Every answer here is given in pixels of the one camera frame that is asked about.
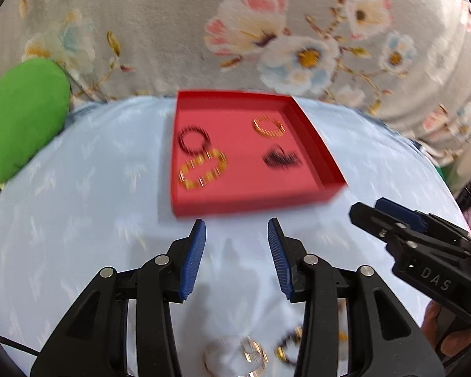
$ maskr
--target black cable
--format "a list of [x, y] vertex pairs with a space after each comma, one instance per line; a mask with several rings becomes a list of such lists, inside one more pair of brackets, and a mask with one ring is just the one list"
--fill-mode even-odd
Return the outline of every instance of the black cable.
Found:
[[25, 353], [32, 354], [33, 356], [38, 356], [40, 354], [39, 351], [33, 350], [29, 348], [28, 346], [24, 346], [20, 343], [7, 339], [6, 337], [3, 337], [3, 336], [0, 336], [0, 343], [5, 344], [6, 346], [12, 347], [14, 349], [24, 351]]

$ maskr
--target black beaded bracelet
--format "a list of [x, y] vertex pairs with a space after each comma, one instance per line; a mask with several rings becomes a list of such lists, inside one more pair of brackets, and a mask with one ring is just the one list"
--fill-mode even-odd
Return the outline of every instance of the black beaded bracelet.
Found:
[[[189, 149], [185, 145], [185, 142], [183, 141], [183, 136], [189, 132], [197, 132], [201, 134], [204, 138], [204, 143], [202, 144], [202, 147], [200, 149]], [[186, 154], [190, 154], [191, 156], [197, 156], [199, 154], [204, 154], [208, 151], [209, 147], [211, 146], [211, 139], [209, 138], [209, 135], [204, 129], [201, 129], [198, 126], [187, 126], [183, 128], [178, 134], [178, 145], [180, 146], [180, 149], [183, 150], [183, 152], [185, 152]]]

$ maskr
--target gold bracelet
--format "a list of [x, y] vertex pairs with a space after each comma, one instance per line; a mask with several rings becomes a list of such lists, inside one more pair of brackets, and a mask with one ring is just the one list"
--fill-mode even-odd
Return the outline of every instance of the gold bracelet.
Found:
[[[277, 130], [264, 130], [260, 126], [258, 126], [259, 122], [270, 122], [274, 123], [277, 126]], [[253, 119], [253, 128], [260, 133], [262, 136], [268, 137], [268, 138], [281, 138], [284, 136], [285, 129], [281, 122], [277, 119], [270, 119], [268, 116], [258, 116], [255, 119]]]
[[[190, 180], [185, 177], [185, 175], [190, 171], [195, 169], [197, 166], [200, 166], [201, 164], [204, 164], [206, 160], [210, 159], [218, 159], [218, 165], [208, 171], [204, 176], [199, 176], [197, 177], [197, 180]], [[213, 181], [214, 179], [218, 178], [221, 176], [221, 174], [225, 171], [227, 168], [227, 158], [225, 157], [225, 154], [223, 154], [221, 151], [212, 149], [207, 151], [204, 154], [201, 154], [199, 156], [194, 157], [192, 160], [188, 160], [181, 168], [180, 172], [178, 174], [178, 178], [180, 179], [180, 182], [183, 184], [183, 186], [187, 190], [193, 190], [197, 189], [199, 187], [204, 187], [207, 183], [210, 181]]]

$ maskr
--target floral fabric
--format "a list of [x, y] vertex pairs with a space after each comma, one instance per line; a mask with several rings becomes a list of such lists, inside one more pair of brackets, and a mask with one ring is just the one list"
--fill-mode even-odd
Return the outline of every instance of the floral fabric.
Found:
[[73, 107], [256, 89], [362, 110], [441, 166], [471, 142], [467, 0], [6, 0], [0, 74], [32, 57], [66, 70]]

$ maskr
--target black hair clip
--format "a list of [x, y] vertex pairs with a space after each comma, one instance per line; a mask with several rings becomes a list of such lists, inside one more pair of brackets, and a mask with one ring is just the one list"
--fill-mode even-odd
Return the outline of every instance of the black hair clip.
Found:
[[[204, 138], [204, 142], [202, 143], [200, 149], [189, 149], [185, 145], [185, 142], [183, 141], [183, 136], [185, 136], [185, 134], [188, 132], [197, 132], [201, 134], [201, 136]], [[209, 138], [209, 135], [204, 129], [201, 129], [198, 126], [187, 126], [183, 128], [179, 133], [178, 144], [180, 146], [180, 149], [183, 150], [183, 152], [185, 152], [186, 154], [190, 154], [191, 156], [198, 156], [199, 154], [204, 154], [208, 151], [209, 146], [211, 146], [211, 139]]]
[[263, 160], [271, 168], [288, 168], [289, 166], [299, 166], [302, 164], [295, 152], [286, 152], [279, 145], [274, 145], [265, 154]]

